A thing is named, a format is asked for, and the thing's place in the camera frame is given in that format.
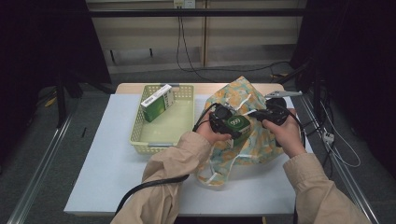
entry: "hand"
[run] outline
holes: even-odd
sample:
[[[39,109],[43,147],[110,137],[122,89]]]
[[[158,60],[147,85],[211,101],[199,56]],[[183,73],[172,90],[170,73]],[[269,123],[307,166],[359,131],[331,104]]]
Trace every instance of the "hand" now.
[[[293,115],[296,114],[295,109],[289,109],[289,111]],[[306,153],[300,139],[299,126],[291,116],[288,116],[286,121],[280,126],[266,119],[262,121],[262,125],[275,135],[276,141],[283,147],[289,158]]]
[[[214,133],[210,127],[209,114],[212,113],[208,111],[201,120],[201,125],[197,129],[197,133],[203,136],[210,145],[214,145],[217,141],[226,141],[231,139],[231,135],[228,133]]]

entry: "white table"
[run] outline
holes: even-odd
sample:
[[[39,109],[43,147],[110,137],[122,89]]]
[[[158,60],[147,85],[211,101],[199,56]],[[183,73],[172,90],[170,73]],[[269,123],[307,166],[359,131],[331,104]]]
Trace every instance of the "white table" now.
[[[196,117],[209,97],[208,94],[199,94],[204,92],[200,91],[201,88],[208,88],[207,85],[218,88],[222,84],[197,85]],[[272,89],[267,88],[267,92],[262,93],[266,94],[274,88],[283,90],[279,86],[271,86]],[[111,95],[64,209],[66,213],[112,216],[123,195],[141,183],[149,156],[137,154],[129,143],[139,99],[139,94]],[[288,107],[293,107],[290,98],[286,101]],[[312,152],[307,140],[306,149]],[[185,217],[292,214],[295,194],[282,167],[287,160],[286,155],[281,155],[267,164],[234,166],[229,181],[222,189],[205,188],[191,175],[183,183],[179,214]]]

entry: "beige jacket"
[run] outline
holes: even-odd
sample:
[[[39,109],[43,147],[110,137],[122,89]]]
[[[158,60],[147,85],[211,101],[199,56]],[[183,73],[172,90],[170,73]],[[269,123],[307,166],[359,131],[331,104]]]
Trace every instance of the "beige jacket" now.
[[[210,150],[200,134],[184,133],[176,147],[150,158],[143,182],[191,174],[207,161]],[[284,164],[284,169],[296,191],[299,223],[370,223],[326,177],[314,154],[296,156]],[[181,184],[169,184],[138,191],[111,223],[173,223],[178,215],[180,188]]]

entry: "plastic basket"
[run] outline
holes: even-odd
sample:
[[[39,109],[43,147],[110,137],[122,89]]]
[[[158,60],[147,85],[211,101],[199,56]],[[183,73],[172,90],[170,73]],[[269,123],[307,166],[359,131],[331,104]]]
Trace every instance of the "plastic basket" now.
[[[147,85],[143,89],[140,103],[163,85]],[[134,121],[130,142],[139,154],[155,154],[167,147],[175,146],[180,136],[191,131],[194,125],[194,87],[192,85],[174,85],[175,102],[158,118],[147,122],[140,103]]]

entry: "person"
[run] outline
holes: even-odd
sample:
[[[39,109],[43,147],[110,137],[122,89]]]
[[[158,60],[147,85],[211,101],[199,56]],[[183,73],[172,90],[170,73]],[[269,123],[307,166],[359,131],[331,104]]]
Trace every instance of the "person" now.
[[[209,113],[203,120],[208,120]],[[300,139],[297,122],[289,116],[277,126],[264,120],[290,159],[283,165],[296,193],[298,223],[370,223],[358,207],[328,179],[312,153],[307,153]],[[229,134],[213,133],[209,122],[202,122],[196,133],[182,134],[175,147],[151,156],[143,173],[143,182],[194,173],[207,162],[217,141],[231,139]],[[112,224],[174,223],[178,215],[181,183],[139,190],[113,218]]]

